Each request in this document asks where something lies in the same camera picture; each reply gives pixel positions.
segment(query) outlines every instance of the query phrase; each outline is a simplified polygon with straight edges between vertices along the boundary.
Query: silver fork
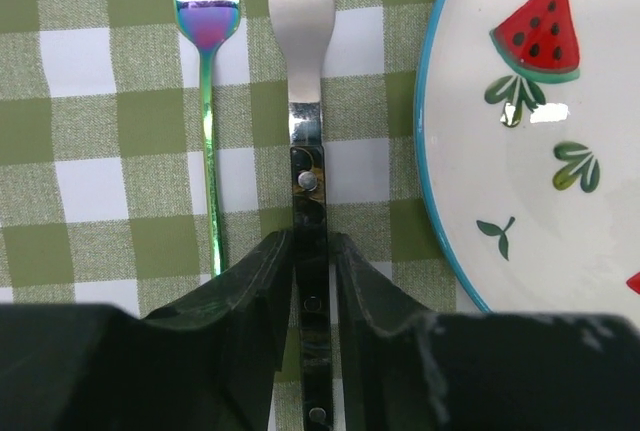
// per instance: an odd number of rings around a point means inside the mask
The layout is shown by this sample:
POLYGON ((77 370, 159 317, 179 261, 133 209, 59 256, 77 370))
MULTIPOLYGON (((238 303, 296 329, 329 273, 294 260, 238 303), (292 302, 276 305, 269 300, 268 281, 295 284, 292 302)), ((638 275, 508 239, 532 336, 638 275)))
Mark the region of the silver fork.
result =
POLYGON ((216 146, 213 130, 211 77, 213 58, 218 49, 238 28, 240 0, 175 0, 178 27, 200 53, 200 93, 204 128, 204 175, 207 189, 211 273, 226 268, 222 246, 222 219, 216 186, 216 146))
POLYGON ((268 0, 287 65, 295 270, 300 302, 304 425, 333 429, 329 258, 320 77, 334 0, 268 0))

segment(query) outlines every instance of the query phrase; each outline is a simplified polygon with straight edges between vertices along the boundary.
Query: rainbow fork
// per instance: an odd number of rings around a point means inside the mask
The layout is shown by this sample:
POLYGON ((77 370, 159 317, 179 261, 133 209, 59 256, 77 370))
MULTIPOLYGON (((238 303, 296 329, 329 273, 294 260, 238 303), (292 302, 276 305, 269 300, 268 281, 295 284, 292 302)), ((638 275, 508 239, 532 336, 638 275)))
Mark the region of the rainbow fork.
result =
POLYGON ((204 176, 207 189, 211 273, 219 275, 226 263, 222 247, 222 222, 216 186, 216 147, 213 129, 213 59, 238 28, 240 0, 175 0, 176 21, 182 33, 200 53, 200 93, 204 128, 204 176))

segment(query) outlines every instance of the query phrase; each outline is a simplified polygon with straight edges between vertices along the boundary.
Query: checkered fabric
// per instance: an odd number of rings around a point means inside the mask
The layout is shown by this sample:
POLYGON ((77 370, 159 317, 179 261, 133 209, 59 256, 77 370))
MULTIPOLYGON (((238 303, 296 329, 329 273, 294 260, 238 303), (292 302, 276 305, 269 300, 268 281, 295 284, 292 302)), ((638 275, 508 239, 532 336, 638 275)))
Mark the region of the checkered fabric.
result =
MULTIPOLYGON (((453 310, 412 139, 432 2, 337 0, 323 80, 328 212, 405 291, 453 310)), ((267 0, 241 4, 214 78, 232 263, 291 225, 284 62, 267 0)), ((172 0, 0 0, 0 301, 107 301, 139 316, 208 279, 197 59, 172 0)), ((295 325, 294 313, 271 429, 302 429, 295 325)))

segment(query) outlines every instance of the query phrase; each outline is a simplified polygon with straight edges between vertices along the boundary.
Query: rivet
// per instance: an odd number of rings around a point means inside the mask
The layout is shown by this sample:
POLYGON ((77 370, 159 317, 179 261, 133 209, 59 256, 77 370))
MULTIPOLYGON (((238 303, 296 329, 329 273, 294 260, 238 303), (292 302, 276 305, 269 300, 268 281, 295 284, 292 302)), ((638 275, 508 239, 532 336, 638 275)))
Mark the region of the rivet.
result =
POLYGON ((327 419, 327 412, 322 408, 311 408, 309 419, 314 423, 324 423, 325 419, 327 419))
POLYGON ((321 308, 322 308, 322 301, 320 300, 320 298, 311 296, 310 298, 307 298, 304 300, 304 309, 306 309, 309 312, 317 313, 318 311, 320 311, 321 308))
POLYGON ((305 191, 313 191, 318 186, 318 178, 313 171, 303 171, 298 175, 298 184, 305 191))

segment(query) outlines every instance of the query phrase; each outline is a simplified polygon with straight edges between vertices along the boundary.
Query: plate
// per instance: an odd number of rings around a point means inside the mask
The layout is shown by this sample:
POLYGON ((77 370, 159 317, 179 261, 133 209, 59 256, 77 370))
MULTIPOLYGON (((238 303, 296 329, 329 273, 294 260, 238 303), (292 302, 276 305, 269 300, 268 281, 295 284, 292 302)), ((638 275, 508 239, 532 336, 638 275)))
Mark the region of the plate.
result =
POLYGON ((640 325, 639 78, 640 0, 437 0, 418 168, 481 310, 640 325))

